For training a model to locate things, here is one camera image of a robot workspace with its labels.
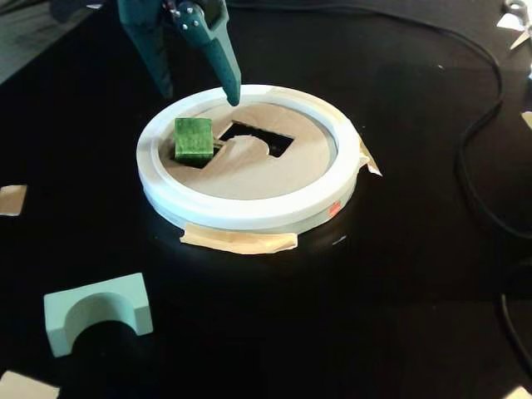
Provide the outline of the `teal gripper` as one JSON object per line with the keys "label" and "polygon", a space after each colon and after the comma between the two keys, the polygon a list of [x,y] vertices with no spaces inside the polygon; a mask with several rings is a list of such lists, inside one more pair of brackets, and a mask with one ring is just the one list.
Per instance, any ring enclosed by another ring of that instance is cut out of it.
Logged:
{"label": "teal gripper", "polygon": [[[164,98],[173,96],[173,84],[164,44],[162,1],[120,0],[119,18]],[[240,102],[241,71],[228,34],[225,0],[170,2],[170,15],[188,44],[201,50],[219,79],[231,106]]]}

